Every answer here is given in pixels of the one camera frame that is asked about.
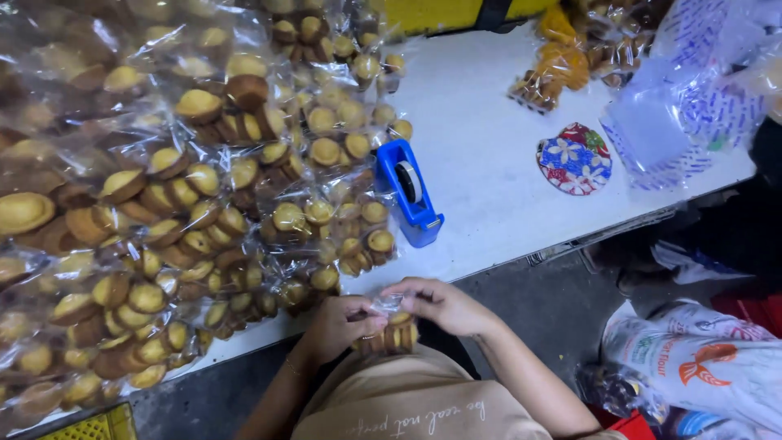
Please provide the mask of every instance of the hand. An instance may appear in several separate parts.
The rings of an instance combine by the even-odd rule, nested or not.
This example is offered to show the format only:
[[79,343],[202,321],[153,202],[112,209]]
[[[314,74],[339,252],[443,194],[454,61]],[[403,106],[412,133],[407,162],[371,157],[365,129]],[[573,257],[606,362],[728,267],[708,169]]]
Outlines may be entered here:
[[[370,308],[371,301],[360,296],[329,297],[323,301],[310,328],[301,337],[291,353],[303,362],[301,368],[317,367],[331,362],[342,354],[356,339],[378,333],[388,320]],[[348,322],[348,317],[358,312],[370,316],[361,321]]]
[[381,292],[383,296],[391,294],[405,294],[404,311],[429,319],[456,336],[483,335],[500,322],[488,308],[440,280],[407,277]]

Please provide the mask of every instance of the yellow crate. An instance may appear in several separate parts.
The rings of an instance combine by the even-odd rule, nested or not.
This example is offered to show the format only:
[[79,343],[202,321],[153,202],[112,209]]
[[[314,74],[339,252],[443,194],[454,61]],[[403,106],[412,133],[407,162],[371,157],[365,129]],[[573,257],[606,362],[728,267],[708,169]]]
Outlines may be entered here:
[[[558,0],[513,0],[506,20],[517,20],[546,9]],[[405,34],[438,34],[475,24],[482,0],[386,0],[389,25],[399,24]]]
[[38,440],[136,440],[133,412],[123,403],[103,414],[64,427]]

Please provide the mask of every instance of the colorful floral cloth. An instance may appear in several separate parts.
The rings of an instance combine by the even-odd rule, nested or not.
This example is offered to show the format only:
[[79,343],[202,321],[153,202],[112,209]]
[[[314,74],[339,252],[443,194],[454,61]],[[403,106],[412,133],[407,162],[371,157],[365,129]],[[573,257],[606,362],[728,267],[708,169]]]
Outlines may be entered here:
[[594,130],[570,124],[559,137],[540,141],[540,171],[551,185],[573,196],[586,196],[611,178],[611,154]]

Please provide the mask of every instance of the person's right hand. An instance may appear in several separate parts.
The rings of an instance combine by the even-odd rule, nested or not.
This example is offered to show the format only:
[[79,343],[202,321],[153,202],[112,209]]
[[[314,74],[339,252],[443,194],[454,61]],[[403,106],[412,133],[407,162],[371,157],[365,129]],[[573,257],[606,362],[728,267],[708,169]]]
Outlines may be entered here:
[[405,294],[402,309],[429,319],[456,336],[486,334],[500,322],[488,308],[440,280],[407,277],[383,289],[382,296]]

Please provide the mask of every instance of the tape roll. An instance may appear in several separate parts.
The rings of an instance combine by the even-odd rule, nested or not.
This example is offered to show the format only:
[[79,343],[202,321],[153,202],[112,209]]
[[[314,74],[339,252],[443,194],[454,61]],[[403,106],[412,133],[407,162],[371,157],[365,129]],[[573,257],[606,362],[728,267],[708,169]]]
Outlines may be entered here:
[[418,177],[415,168],[410,165],[410,162],[402,160],[393,169],[396,172],[396,178],[399,179],[399,183],[402,185],[407,201],[412,204],[420,202],[424,192],[421,189],[421,178]]

